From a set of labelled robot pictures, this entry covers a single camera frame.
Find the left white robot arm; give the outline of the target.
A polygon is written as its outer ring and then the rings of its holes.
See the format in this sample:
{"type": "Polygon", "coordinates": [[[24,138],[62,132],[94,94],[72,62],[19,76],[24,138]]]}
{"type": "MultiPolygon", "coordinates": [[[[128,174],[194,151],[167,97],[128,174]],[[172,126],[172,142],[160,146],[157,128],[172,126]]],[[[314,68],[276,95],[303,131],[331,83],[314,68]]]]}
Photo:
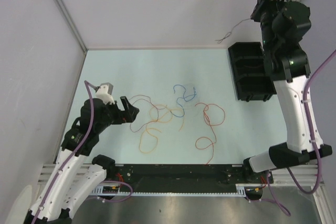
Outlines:
{"type": "Polygon", "coordinates": [[[99,135],[111,125],[132,123],[139,109],[121,97],[124,109],[116,102],[104,103],[99,98],[86,100],[65,134],[54,170],[42,193],[30,207],[24,223],[71,223],[77,210],[90,193],[103,181],[115,178],[115,161],[98,155],[92,160],[84,177],[75,182],[75,176],[92,149],[99,142],[99,135]]]}

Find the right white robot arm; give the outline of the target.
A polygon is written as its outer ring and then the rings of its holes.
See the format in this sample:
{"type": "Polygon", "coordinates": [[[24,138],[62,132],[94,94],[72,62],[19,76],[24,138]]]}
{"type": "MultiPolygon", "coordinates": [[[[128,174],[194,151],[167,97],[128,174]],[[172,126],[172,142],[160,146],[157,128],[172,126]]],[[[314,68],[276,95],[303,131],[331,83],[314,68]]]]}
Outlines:
{"type": "Polygon", "coordinates": [[[308,56],[299,45],[311,28],[309,7],[295,0],[257,0],[251,19],[260,23],[265,73],[274,84],[287,130],[285,142],[244,160],[243,179],[254,183],[261,172],[330,156],[332,147],[317,130],[306,87],[308,56]]]}

